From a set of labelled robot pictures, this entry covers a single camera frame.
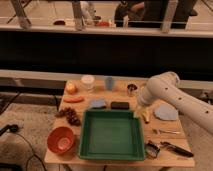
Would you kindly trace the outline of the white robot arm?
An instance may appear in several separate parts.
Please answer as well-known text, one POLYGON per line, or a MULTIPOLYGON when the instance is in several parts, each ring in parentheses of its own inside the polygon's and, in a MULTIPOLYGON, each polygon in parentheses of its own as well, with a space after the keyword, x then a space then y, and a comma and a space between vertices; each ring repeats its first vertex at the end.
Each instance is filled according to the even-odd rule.
POLYGON ((150 77, 138 90, 138 105, 150 106, 157 99, 164 100, 213 135, 213 105, 181 91, 179 83, 179 76, 171 71, 150 77))

